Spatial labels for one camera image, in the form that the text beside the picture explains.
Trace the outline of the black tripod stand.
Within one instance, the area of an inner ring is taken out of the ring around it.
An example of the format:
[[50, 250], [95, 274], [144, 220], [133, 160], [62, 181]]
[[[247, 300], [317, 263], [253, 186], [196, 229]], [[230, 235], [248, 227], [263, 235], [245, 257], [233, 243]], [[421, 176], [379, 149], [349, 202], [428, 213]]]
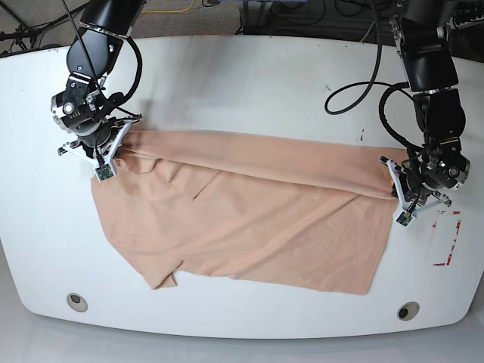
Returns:
[[4, 1], [1, 1], [1, 10], [17, 23], [17, 27], [12, 33], [1, 31], [1, 42], [11, 42], [8, 49], [1, 51], [1, 58], [40, 50], [43, 37], [47, 32], [69, 22], [69, 17], [74, 19], [85, 10], [87, 5], [88, 2], [70, 10], [69, 15], [63, 14], [46, 23], [30, 26], [11, 7], [7, 6]]

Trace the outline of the red tape rectangle marking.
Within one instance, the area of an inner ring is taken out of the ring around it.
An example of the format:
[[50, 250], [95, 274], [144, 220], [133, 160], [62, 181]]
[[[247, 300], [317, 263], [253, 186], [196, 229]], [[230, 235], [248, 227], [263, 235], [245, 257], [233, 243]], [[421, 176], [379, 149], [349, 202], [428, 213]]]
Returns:
[[438, 211], [430, 238], [430, 262], [432, 266], [449, 266], [453, 256], [463, 213], [458, 210]]

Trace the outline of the white power strip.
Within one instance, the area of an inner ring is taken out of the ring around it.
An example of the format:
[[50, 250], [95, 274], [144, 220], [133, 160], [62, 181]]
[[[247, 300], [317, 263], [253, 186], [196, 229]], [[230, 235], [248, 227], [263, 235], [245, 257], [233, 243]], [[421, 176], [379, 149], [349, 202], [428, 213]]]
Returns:
[[457, 10], [450, 21], [452, 29], [461, 30], [483, 24], [483, 7]]

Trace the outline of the peach t-shirt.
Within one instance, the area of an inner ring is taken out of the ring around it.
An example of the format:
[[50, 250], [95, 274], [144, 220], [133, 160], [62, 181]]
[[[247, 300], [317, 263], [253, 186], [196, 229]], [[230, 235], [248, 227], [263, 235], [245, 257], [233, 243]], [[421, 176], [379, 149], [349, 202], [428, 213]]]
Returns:
[[364, 295], [397, 201], [398, 148], [135, 131], [91, 179], [107, 241], [157, 289], [174, 272]]

